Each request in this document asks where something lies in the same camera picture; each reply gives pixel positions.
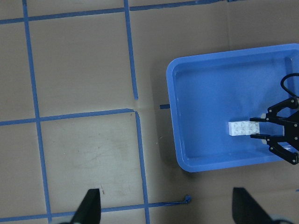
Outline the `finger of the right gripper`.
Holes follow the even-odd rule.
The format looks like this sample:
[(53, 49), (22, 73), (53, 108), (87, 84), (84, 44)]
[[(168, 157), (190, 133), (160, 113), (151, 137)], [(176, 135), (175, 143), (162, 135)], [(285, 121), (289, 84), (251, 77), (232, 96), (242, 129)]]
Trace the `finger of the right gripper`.
[(249, 119), (251, 122), (267, 122), (267, 118), (258, 118), (258, 117), (253, 117)]
[(253, 139), (261, 139), (261, 140), (267, 140), (269, 138), (267, 134), (251, 134), (250, 137)]

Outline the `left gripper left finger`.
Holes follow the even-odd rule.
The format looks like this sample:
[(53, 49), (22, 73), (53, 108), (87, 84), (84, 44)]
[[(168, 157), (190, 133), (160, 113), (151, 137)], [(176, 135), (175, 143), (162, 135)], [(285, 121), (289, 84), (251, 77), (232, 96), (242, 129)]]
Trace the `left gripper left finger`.
[(71, 224), (99, 224), (101, 220), (100, 190), (89, 189), (72, 217)]

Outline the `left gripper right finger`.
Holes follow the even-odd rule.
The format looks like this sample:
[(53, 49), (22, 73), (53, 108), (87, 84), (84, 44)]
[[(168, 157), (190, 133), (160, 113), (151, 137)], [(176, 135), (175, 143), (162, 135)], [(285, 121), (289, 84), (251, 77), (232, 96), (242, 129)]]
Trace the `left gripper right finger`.
[(234, 187), (232, 217), (236, 224), (271, 224), (272, 218), (245, 188)]

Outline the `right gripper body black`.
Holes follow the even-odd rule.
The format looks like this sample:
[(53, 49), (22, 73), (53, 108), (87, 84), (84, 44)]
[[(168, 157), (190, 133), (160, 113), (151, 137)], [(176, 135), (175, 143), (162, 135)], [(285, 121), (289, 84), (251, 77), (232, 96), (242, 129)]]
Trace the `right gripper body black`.
[(270, 152), (290, 164), (296, 165), (299, 163), (299, 153), (285, 149), (280, 145), (280, 142), (286, 142), (296, 150), (299, 149), (299, 112), (295, 112), (289, 117), (278, 116), (278, 112), (285, 108), (298, 109), (299, 98), (291, 97), (268, 108), (266, 121), (282, 126), (283, 134), (266, 137), (266, 142)]

